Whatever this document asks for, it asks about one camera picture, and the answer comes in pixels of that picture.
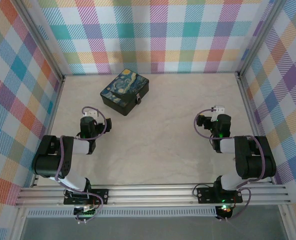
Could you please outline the black box with painted lid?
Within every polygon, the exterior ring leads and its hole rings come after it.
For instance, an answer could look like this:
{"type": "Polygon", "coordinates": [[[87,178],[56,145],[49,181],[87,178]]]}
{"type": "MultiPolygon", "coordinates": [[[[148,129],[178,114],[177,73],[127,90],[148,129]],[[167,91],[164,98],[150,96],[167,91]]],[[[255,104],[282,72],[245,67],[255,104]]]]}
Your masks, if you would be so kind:
{"type": "Polygon", "coordinates": [[[103,103],[123,116],[138,104],[136,104],[136,94],[142,98],[149,91],[149,79],[124,69],[113,81],[111,81],[101,92],[103,103]]]}

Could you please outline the aluminium side rail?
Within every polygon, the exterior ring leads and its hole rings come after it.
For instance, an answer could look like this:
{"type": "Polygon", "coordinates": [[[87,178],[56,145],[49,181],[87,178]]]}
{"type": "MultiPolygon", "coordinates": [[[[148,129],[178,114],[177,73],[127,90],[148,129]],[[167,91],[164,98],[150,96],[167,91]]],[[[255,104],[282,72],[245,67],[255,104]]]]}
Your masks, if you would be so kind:
{"type": "Polygon", "coordinates": [[[236,74],[235,77],[252,133],[251,135],[237,136],[235,138],[236,170],[244,181],[255,183],[275,176],[276,163],[267,138],[259,135],[243,82],[238,79],[236,74]]]}

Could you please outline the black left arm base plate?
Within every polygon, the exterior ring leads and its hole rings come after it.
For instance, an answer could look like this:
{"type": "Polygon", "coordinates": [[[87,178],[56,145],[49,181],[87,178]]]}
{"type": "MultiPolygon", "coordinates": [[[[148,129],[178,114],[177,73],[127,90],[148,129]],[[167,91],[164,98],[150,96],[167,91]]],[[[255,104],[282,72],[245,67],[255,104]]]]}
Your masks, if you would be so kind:
{"type": "MultiPolygon", "coordinates": [[[[96,194],[103,199],[103,204],[108,203],[108,189],[91,189],[89,190],[90,193],[96,194]]],[[[64,205],[100,205],[101,201],[93,195],[86,195],[75,193],[69,190],[64,191],[64,205]]]]}

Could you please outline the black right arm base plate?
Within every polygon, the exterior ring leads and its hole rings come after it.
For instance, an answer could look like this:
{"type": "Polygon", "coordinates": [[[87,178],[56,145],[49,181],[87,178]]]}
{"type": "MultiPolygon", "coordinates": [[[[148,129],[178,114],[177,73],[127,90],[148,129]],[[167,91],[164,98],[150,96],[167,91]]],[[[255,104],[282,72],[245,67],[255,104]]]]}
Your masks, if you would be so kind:
{"type": "Polygon", "coordinates": [[[222,190],[215,187],[197,188],[199,204],[234,204],[242,203],[243,198],[235,190],[222,190]]]}

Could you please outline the long aluminium base rail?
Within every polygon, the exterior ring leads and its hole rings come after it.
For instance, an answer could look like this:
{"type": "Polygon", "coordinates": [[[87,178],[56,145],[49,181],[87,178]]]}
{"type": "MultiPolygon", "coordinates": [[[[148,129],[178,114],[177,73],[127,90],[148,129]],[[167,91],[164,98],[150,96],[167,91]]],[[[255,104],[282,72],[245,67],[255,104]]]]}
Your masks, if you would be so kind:
{"type": "MultiPolygon", "coordinates": [[[[244,187],[237,198],[214,203],[209,197],[193,193],[194,184],[117,184],[94,185],[95,189],[107,189],[108,200],[105,207],[183,207],[183,206],[232,206],[244,205],[288,205],[291,203],[284,185],[270,181],[251,183],[244,187]]],[[[22,208],[54,208],[64,206],[64,189],[59,185],[37,185],[23,188],[16,206],[22,208]]]]}

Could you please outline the aluminium frame post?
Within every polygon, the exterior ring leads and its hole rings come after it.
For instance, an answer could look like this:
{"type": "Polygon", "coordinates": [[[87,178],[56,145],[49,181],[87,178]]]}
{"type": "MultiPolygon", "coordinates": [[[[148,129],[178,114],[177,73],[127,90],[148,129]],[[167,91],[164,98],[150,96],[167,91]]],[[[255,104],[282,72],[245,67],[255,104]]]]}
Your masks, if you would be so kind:
{"type": "Polygon", "coordinates": [[[285,3],[286,0],[274,0],[271,9],[267,11],[266,18],[264,19],[264,21],[262,21],[260,27],[256,28],[256,30],[254,31],[257,32],[257,35],[252,41],[252,44],[249,46],[244,60],[241,61],[240,67],[236,71],[238,79],[242,80],[242,78],[245,76],[245,73],[250,68],[251,63],[257,55],[261,45],[265,41],[269,31],[271,30],[285,3]]]}
{"type": "Polygon", "coordinates": [[[54,56],[52,55],[50,49],[48,48],[45,39],[39,32],[39,28],[33,21],[28,9],[24,5],[22,0],[11,0],[12,4],[18,11],[19,15],[22,17],[24,23],[26,24],[31,36],[35,40],[37,46],[40,48],[41,52],[44,54],[45,59],[48,61],[49,66],[54,71],[56,77],[63,81],[65,79],[65,75],[62,73],[57,61],[55,60],[54,56]]]}

